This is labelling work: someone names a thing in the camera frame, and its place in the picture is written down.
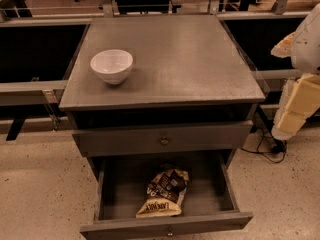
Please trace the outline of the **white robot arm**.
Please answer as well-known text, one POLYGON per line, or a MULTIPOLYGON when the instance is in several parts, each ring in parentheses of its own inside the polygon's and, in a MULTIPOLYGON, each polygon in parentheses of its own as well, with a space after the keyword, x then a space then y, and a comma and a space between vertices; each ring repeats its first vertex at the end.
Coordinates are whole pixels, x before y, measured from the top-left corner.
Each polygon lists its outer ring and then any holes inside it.
POLYGON ((272 136, 289 140, 320 108, 320 5, 317 4, 297 29, 271 50, 279 58, 291 58, 292 66, 302 72, 288 79, 282 89, 275 114, 272 136))

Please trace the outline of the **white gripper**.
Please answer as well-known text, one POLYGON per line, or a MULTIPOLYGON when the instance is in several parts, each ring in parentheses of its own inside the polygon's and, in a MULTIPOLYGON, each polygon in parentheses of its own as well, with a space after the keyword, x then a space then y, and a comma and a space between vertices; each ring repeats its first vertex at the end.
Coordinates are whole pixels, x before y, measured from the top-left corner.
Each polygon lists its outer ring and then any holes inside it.
POLYGON ((271 131, 277 140, 289 140, 295 136, 306 120, 320 108, 320 76, 316 75, 320 67, 320 37, 294 35, 292 32, 282 39, 272 48, 271 54, 278 58, 291 56, 294 68, 312 74, 286 81, 271 131))

